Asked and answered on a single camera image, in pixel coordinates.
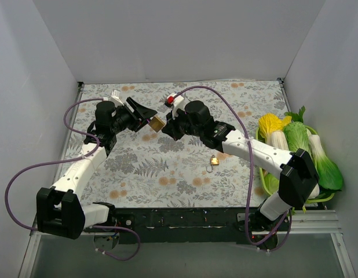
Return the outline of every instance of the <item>white wall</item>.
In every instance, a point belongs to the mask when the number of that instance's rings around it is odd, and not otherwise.
[[[286,76],[324,0],[34,0],[86,83]]]
[[[0,0],[0,277],[17,277],[29,231],[9,218],[4,191],[20,169],[57,159],[65,136],[63,112],[77,83],[31,0]],[[10,192],[15,215],[27,225],[36,192],[55,167],[20,177]]]
[[[293,110],[306,106],[341,169],[345,187],[334,207],[358,277],[358,0],[326,0],[286,77]]]

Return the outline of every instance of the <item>red cap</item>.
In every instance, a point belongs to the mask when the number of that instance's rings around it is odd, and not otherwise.
[[[172,104],[174,102],[174,97],[173,96],[170,96],[167,98],[167,103],[168,104]]]

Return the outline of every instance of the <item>green basket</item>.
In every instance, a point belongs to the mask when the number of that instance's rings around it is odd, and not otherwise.
[[[310,126],[306,126],[307,129],[309,129],[309,131],[312,134],[318,134],[313,128],[311,128]],[[256,130],[256,140],[265,143],[264,138],[261,137],[260,135],[260,130],[259,128]],[[266,194],[268,194],[269,196],[272,195],[272,193],[269,191],[269,189],[266,187],[265,185],[265,180],[264,180],[264,175],[262,172],[262,168],[259,168],[259,172],[260,172],[260,179],[261,179],[261,183],[262,183],[262,187],[265,191]],[[315,197],[314,199],[308,199],[306,200],[306,204],[312,204],[312,203],[321,203],[321,202],[327,202],[329,200],[331,200],[334,197],[335,193],[329,194],[329,193],[323,193],[318,195],[317,197]]]

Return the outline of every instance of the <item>robotic arm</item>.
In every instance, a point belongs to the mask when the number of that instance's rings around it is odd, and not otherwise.
[[[131,110],[112,93],[110,101],[97,104],[96,120],[87,129],[100,140],[100,146],[92,155],[74,162],[65,174],[50,188],[41,188],[36,196],[38,230],[57,236],[76,239],[84,228],[94,224],[114,225],[110,210],[115,207],[107,203],[93,203],[82,207],[79,200],[94,171],[116,144],[116,135],[125,129],[138,132],[157,114],[132,98],[126,99]],[[97,142],[86,137],[80,155],[85,156],[97,146]]]
[[[172,111],[166,115],[162,132],[175,141],[185,134],[197,136],[205,146],[219,152],[250,160],[249,147],[243,133],[224,122],[214,120],[209,109],[199,100],[184,104],[184,98],[171,95],[165,102]],[[271,226],[291,207],[302,207],[318,183],[319,176],[310,155],[302,149],[296,153],[250,140],[255,165],[280,180],[279,190],[267,198],[252,215],[253,228]]]

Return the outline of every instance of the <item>floral tablecloth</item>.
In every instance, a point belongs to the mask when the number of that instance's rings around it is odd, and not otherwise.
[[[120,97],[133,97],[140,104],[158,111],[164,120],[169,109],[163,102],[170,93],[193,86],[210,86],[231,103],[255,136],[258,119],[267,112],[283,117],[286,103],[277,81],[209,81],[180,83],[136,83],[85,85],[82,99],[109,96],[113,89]],[[186,93],[186,102],[202,100],[214,119],[240,129],[224,103],[212,92],[196,89]],[[74,127],[86,130],[94,119],[96,103],[78,108]],[[81,198],[82,205],[108,202],[116,207],[234,207],[245,206],[250,167],[235,156],[206,148],[198,138],[184,136],[175,142],[155,133],[148,125],[138,133],[125,130],[107,160],[96,170]],[[83,138],[72,133],[66,158],[76,157]],[[220,165],[206,171],[210,156]],[[62,172],[69,165],[65,164]],[[254,171],[251,206],[258,206],[265,195],[258,171]]]

